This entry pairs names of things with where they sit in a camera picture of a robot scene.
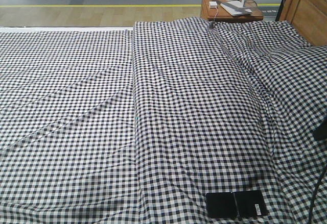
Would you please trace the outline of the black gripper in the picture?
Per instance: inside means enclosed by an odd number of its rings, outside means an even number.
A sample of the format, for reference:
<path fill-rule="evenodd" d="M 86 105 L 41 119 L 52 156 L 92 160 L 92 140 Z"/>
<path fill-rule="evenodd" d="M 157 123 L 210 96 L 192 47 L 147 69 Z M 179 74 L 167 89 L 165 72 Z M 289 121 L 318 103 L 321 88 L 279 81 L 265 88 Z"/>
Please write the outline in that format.
<path fill-rule="evenodd" d="M 315 140 L 326 140 L 327 138 L 327 120 L 325 119 L 314 131 L 313 137 Z"/>

